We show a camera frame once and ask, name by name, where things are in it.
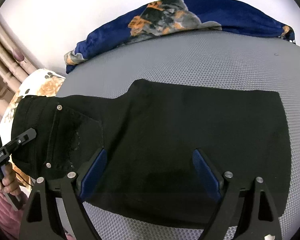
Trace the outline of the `pink left sleeve forearm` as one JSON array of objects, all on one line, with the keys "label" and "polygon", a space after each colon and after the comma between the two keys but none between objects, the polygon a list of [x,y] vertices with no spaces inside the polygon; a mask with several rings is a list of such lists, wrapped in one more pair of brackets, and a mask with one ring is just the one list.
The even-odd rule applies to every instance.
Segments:
[{"label": "pink left sleeve forearm", "polygon": [[15,211],[0,191],[0,239],[19,239],[24,207]]}]

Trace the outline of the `person's left hand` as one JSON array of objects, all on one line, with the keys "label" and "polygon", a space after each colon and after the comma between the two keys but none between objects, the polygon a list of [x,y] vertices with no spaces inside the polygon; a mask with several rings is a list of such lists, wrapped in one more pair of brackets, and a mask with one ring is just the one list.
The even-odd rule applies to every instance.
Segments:
[{"label": "person's left hand", "polygon": [[12,164],[8,162],[5,165],[6,176],[0,181],[0,192],[9,193],[13,196],[21,194],[21,189],[16,179],[15,171],[12,168]]}]

